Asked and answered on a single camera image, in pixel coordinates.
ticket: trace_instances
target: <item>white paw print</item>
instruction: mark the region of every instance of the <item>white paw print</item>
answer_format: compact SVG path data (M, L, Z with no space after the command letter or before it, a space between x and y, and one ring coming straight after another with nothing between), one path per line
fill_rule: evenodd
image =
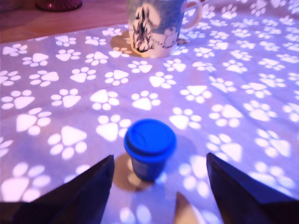
M11 86L15 81L20 80L21 76L18 71L8 72L6 70L0 71L0 84L4 86Z
M241 48L248 48L248 49L253 49L256 45L255 43L250 43L249 41L241 41L241 40L237 40L236 43L239 44Z
M128 128L131 125L129 119L121 119L120 115L115 114L110 118L106 115L101 115L98 118L99 126L97 133L108 141L115 141L117 136L125 137Z
M240 162L242 159L242 146L234 143L226 134L209 135L209 142L206 143L206 147L225 161L232 159Z
M144 90L140 94L134 93L131 96L133 107L150 111L152 106L158 106L161 104L161 101L158 98L158 94L156 93L149 93L148 91Z
M167 62L163 63L163 65L167 68L167 71L178 71L182 72L185 70L186 65L182 63L180 59L168 60Z
M289 80L292 80L294 81L297 85L299 85L299 73L294 73L294 72L290 72L288 73L289 77L288 79Z
M113 58L118 58L119 56L130 57L129 54L131 53L132 52L128 50L128 48L119 48L119 47L114 47L112 51L108 52L108 54Z
M120 83L124 84L127 83L129 74L125 71L121 71L121 70L114 70L113 72L107 72L105 74L105 83L110 84L112 83L112 85L117 86Z
M52 105L59 106L63 104L65 108L70 108L81 99L81 97L77 96L77 94L77 89L71 89L70 91L61 89L59 94L54 94L51 96L51 99L53 100Z
M197 57L208 58L208 57L214 57L215 56L215 54L209 48L202 48L202 47L194 48L194 52L196 52Z
M223 66L226 67L227 71L234 71L239 74L248 71L248 69L244 67L243 63L236 62L235 60L229 60L228 62L224 62Z
M246 110L249 111L250 117L260 121L270 121L271 118L275 118L277 115L271 111L268 104L261 104L256 100L251 100L249 103L243 104Z
M234 83L232 81L224 81L222 78L214 78L213 76L209 77L211 85L215 86L217 89L220 89L222 92L234 92L237 89L233 87Z
M8 153L8 147L13 143L12 140L4 141L3 137L0 137L0 158Z
M64 47L69 47L70 44L76 44L76 38L75 37L68 37L67 35L62 35L62 36L56 36L56 44L58 46L64 46Z
M280 47L276 46L275 43L270 43L266 41L261 41L260 45L265 47L265 50L267 51L278 51Z
M261 73L259 76L261 77L260 80L269 87L286 87L284 80L282 78L276 78L276 76L273 74L266 75Z
M21 45L19 43L14 44L12 47L5 46L3 48L2 54L3 55L10 55L12 57L16 57L19 54L26 54L27 53L27 45Z
M289 114L289 119L293 122L299 121L299 105L288 103L288 105L284 105L284 112Z
M2 183L1 194L4 202L31 202L41 195L40 189L50 183L50 176L43 174L45 166L28 168L27 163L18 163L13 169L13 176Z
M15 107L16 109L22 109L33 102L35 99L31 96L32 92L30 90L24 90L23 92L20 91L12 91L9 97L2 97L1 101L2 109L8 110L10 108Z
M182 163L178 170L184 177L183 186L186 190L196 189L198 194L203 198L210 195L210 187L207 183L206 158L198 155L190 157L190 163Z
M41 132L41 127L45 127L51 122L51 119L48 118L51 114L49 111L42 112L40 107L28 111L28 114L20 114L17 117L16 130L17 132L28 131L30 135L38 135Z
M46 66L48 64L48 62L46 61L48 58L49 56L47 55L35 53L32 57L24 57L23 64L29 64L30 67L36 67L38 65Z
M193 114L193 110L174 107L172 112L174 115L169 117L170 122L178 129L185 130L188 126L193 129L200 129L201 116Z
M129 207L120 210L120 223L113 224L151 224L150 210L143 204L137 206L136 215Z
M132 61L131 64L128 64L128 67L132 69L133 73L148 73L153 66L148 64L147 61Z
M266 5L266 1L256 0L255 3L250 5L251 14L254 14L255 16L260 16L261 14L264 14L266 12Z
M227 7L222 8L221 17L227 20L231 20L237 16L236 10L237 10L237 6L233 6L233 4L229 4Z
M80 52L75 51L74 49L68 49L68 50L59 50L58 54L56 55L56 58L58 58L60 61L66 62L68 60L78 60L81 55Z
M216 120L216 125L219 127L226 125L238 127L240 125L240 118L242 118L243 115L232 105L216 104L212 106L212 113L209 114L209 117Z
M257 172L249 172L249 176L285 195L292 196L289 189L294 189L296 184L292 179L285 176L285 172L282 168L277 166L268 167L261 161L255 163L255 168Z
M91 63L92 66L107 63L108 56L103 53L96 51L95 53L88 54L86 56L85 63Z
M235 36L238 36L240 38L245 38L245 37L249 37L251 36L250 33L248 33L248 30L246 29L236 29L236 30L232 30L232 33L235 35Z
M228 24L225 21L210 20L211 25L216 27L226 27Z
M199 104L212 97L212 93L207 90L205 85L189 85L186 90L181 90L180 93L186 96L187 100L195 100Z
M74 80L77 83L83 83L85 80L94 80L97 76L95 75L96 70L89 69L88 67L83 67L81 69L73 69L71 80Z
M172 75L165 75L163 72L156 72L156 76L150 76L149 82L153 87L162 87L164 89L170 89L172 85L177 82L173 80Z
M299 63L299 58L297 56L290 56L288 54L283 54L283 55L277 55L277 57L279 57L280 60L284 62L288 62L292 64Z
M259 61L258 64L264 65L265 68L274 69L276 71L280 71L285 68L285 66L282 64L279 64L278 61L268 59L268 58L263 58L263 60Z
M228 34L227 33L224 33L222 31L215 31L213 30L211 33L210 33L210 36L216 38L216 39L222 39L222 40L225 40L228 38Z
M248 52L245 51L233 50L230 52L230 54L236 59L241 59L243 61L250 61L252 59L252 56L250 56Z
M120 104L117 97L118 94L116 92L99 90L90 97L90 100L94 102L94 110L100 110L101 108L103 108L104 111L109 111L111 109L111 106L117 106Z
M213 66L212 63L194 62L192 66L199 71L204 71L204 70L207 70L209 72L216 71L216 68Z
M281 140L275 132L258 129L257 134L259 138L255 139L255 143L264 148L269 157L274 158L279 154L290 157L291 145L287 141Z
M94 46L99 46L99 45L106 45L106 40L105 39L100 39L99 37L97 36L87 36L85 38L85 43L86 44L91 44L91 45L94 45Z
M87 144L84 140L87 134L74 127L64 126L61 133L56 133L48 138L48 144L52 146L51 155L58 155L64 160L68 160L74 156L75 152L82 154L87 150Z
M188 52L188 48L185 46L177 46L176 51L172 53L173 56L177 56L180 54L185 54Z
M248 85L242 85L242 89L245 89L247 94L253 94L257 98L264 98L265 96L272 95L267 86L260 83L249 83Z
M45 87L51 84L51 82L55 82L59 80L59 76L57 72L47 72L45 70L37 71L37 74L33 74L29 76L31 85L40 85L41 87Z
M121 29L114 29L114 28L108 28L107 30L103 30L102 34L104 36L120 36L121 35Z

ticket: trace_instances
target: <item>blue cup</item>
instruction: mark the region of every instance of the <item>blue cup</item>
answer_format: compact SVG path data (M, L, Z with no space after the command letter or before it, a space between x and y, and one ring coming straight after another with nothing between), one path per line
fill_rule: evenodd
M154 181L160 176L176 144L175 133L170 127L155 119L135 122L124 139L133 170L144 181Z

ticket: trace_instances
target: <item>paw print pattern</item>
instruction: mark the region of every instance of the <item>paw print pattern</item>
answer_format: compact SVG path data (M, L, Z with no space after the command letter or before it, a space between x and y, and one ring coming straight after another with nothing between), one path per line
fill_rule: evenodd
M104 111L109 111L111 109L111 106L117 106L120 104L117 97L118 94L116 92L99 90L90 97L90 100L94 102L94 110L100 110L101 108L103 108Z
M259 76L260 76L260 80L269 87L272 88L286 87L286 85L284 84L284 80L282 78L276 78L276 76L273 74L266 75L261 73L259 74Z
M81 69L73 69L71 80L74 80L77 83L83 83L85 80L94 80L97 76L95 75L96 70L89 69L88 67L83 67Z
M194 52L196 52L197 57L208 58L208 57L214 57L215 56L215 54L209 48L202 48L202 47L194 48Z
M99 63L106 64L108 56L103 53L96 51L95 53L88 54L86 56L85 63L91 63L92 66L96 66Z
M205 85L189 85L186 90L181 90L180 93L186 96L187 100L195 100L199 104L212 97L212 93L207 90Z
M52 106L59 106L63 104L65 108L73 107L81 99L81 97L77 94L77 89L71 89L70 91L61 89L59 94L51 96L51 99L53 100Z
M97 36L93 36L93 37L87 36L85 39L86 39L86 41L85 41L86 44L91 44L91 45L94 45L94 46L106 45L106 40L105 39L100 39Z
M257 98L264 98L265 96L272 95L267 86L260 83L249 83L248 85L242 85L242 89L245 89L247 94L253 94Z
M299 121L299 105L288 103L288 105L283 106L284 112L289 114L289 119L293 122Z
M31 109L28 114L20 114L17 117L16 130L17 132L27 131L30 135L38 135L41 132L41 127L45 127L51 122L49 118L51 114L49 111L42 112L40 107Z
M158 106L161 104L161 101L158 98L158 94L156 93L149 93L148 91L144 90L140 94L134 93L131 96L133 100L133 107L142 109L145 111L150 111L152 106Z
M276 117L276 113L271 111L268 104L261 104L256 100L251 100L249 103L243 104L246 110L249 111L250 117L260 121L270 121Z
M132 61L131 64L128 64L128 67L132 69L133 73L148 73L153 66L148 64L147 61Z
M50 154L61 154L62 159L69 160L75 152L82 154L87 150L84 140L87 134L79 129L64 126L61 133L55 133L48 138L48 144L52 146Z
M226 134L209 135L209 142L206 143L206 147L225 161L232 159L240 162L242 159L242 146L234 143Z
M210 195L210 187L207 184L206 158L198 155L192 155L189 163L182 163L179 173L184 177L183 186L186 190L197 190L203 198Z
M242 74L247 70L246 67L244 67L243 63L241 62L236 62L235 60L229 60L228 62L224 62L223 66L226 67L227 71L234 71L239 74Z
M292 196L289 189L296 187L295 182L289 177L285 176L282 168L277 166L267 166L264 162L258 161L255 163L257 172L249 172L248 175L253 179L260 181L271 188L274 188L281 193Z
M36 67L38 65L46 66L48 62L46 61L49 58L49 56L41 54L41 53L35 53L32 57L24 57L23 58L23 64L30 65L30 67Z
M276 71L280 71L285 68L285 66L279 64L278 61L268 59L268 58L263 58L261 61L258 62L258 64L265 66L265 68L274 69Z
M21 45L19 43L12 45L12 47L5 46L2 51L3 55L10 55L12 57L16 57L19 54L23 55L26 53L27 53L27 45L26 44Z
M235 109L232 105L214 105L212 106L212 113L209 117L216 121L216 125L224 127L226 125L230 127L238 127L240 125L240 118L243 115Z
M69 47L70 44L76 44L76 38L75 37L68 37L67 35L62 35L62 36L56 36L56 44L58 46L64 46L64 47Z
M121 70L114 70L113 72L107 72L105 74L105 83L110 84L112 83L113 86L118 86L119 84L127 83L129 74L125 71Z
M193 110L174 107L172 112L174 115L169 117L169 121L178 129L185 130L188 126L193 129L200 129L201 116L193 114Z
M222 78L214 78L213 76L209 77L211 85L215 86L217 89L220 89L222 92L234 92L237 89L233 87L234 83L232 81L224 81Z
M128 127L131 125L129 119L121 119L120 115L115 114L110 118L106 115L101 115L98 118L99 126L96 132L107 141L115 141L117 136L125 137Z
M31 96L32 92L30 90L12 91L9 97L2 97L3 102L1 108L3 110L8 110L15 107L16 109L23 109L34 101L34 97Z
M204 71L204 70L207 70L209 72L216 71L216 68L213 67L212 63L194 62L192 66L199 71Z
M177 82L173 80L172 75L165 75L163 72L156 72L155 76L149 77L149 82L153 87L162 87L164 89L170 89L172 85Z
M4 156L6 153L8 153L9 149L8 147L13 143L12 140L4 141L3 137L0 137L0 159L2 156Z
M0 71L0 84L4 86L11 86L15 81L20 80L21 76L18 71L8 72L6 70Z
M13 169L13 176L1 185L2 200L31 202L37 199L41 195L40 189L51 181L50 176L44 174L44 171L43 165L36 165L29 169L27 163L18 163Z
M31 85L40 85L41 87L45 87L51 84L51 82L55 82L59 80L59 76L57 72L47 72L45 70L37 71L37 74L33 74L29 76Z

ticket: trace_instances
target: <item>purple tablecloth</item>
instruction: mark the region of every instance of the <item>purple tablecloth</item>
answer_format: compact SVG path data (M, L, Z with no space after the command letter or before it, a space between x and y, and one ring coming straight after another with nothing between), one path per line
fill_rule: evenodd
M298 12L295 0L210 2L160 59L136 57L126 25L2 44L1 200L32 201L114 154L102 223L220 224L211 151L299 198ZM123 147L143 118L178 138L154 185Z

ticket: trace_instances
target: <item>dark glass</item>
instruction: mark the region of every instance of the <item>dark glass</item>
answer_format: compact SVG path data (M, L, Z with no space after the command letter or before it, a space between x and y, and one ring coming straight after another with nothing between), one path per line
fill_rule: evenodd
M65 12L80 8L81 0L36 0L38 9L50 12Z

